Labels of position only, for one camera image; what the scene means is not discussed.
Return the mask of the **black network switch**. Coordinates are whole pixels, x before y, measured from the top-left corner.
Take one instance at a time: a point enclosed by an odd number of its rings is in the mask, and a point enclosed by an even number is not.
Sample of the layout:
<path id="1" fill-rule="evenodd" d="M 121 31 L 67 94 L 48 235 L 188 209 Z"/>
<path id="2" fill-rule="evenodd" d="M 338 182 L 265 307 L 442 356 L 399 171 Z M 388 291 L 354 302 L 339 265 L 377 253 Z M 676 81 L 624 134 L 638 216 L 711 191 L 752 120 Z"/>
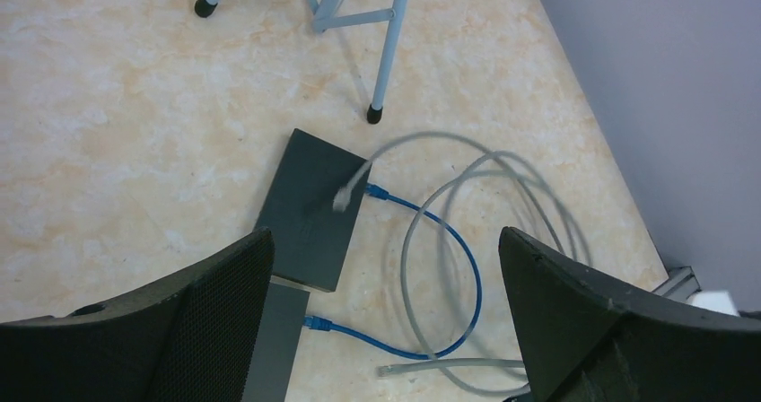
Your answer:
<path id="1" fill-rule="evenodd" d="M 272 232 L 274 275 L 326 293 L 336 290 L 369 174 L 360 178 L 345 211 L 334 211 L 333 201 L 365 163 L 358 155 L 293 130 L 256 222 Z"/>

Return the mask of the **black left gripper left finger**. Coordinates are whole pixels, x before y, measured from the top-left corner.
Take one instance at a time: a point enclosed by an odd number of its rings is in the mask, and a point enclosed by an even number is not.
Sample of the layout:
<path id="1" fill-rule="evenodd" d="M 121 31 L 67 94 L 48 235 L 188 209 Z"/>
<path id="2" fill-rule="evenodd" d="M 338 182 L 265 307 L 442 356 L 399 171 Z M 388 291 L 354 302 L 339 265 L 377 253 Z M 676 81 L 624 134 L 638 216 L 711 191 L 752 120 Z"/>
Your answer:
<path id="1" fill-rule="evenodd" d="M 1 326 L 4 401 L 238 401 L 275 258 L 258 229 L 67 316 Z"/>

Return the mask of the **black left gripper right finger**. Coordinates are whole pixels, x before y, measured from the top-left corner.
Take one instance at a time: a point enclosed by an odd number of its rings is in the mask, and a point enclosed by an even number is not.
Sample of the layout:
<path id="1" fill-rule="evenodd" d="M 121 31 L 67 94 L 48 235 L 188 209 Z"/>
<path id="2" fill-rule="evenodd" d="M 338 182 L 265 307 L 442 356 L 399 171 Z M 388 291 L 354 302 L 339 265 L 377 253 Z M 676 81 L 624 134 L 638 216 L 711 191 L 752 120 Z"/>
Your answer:
<path id="1" fill-rule="evenodd" d="M 760 323 L 650 293 L 502 230 L 534 401 L 757 401 Z"/>

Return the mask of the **black mat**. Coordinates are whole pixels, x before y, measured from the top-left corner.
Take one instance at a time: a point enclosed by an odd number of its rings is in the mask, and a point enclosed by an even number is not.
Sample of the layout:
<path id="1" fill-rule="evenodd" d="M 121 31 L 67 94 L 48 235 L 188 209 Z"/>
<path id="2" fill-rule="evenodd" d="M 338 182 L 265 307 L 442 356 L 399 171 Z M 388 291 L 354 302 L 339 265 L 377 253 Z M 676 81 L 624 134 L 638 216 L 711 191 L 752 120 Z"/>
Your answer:
<path id="1" fill-rule="evenodd" d="M 310 294 L 272 283 L 251 357 L 243 401 L 284 401 Z"/>

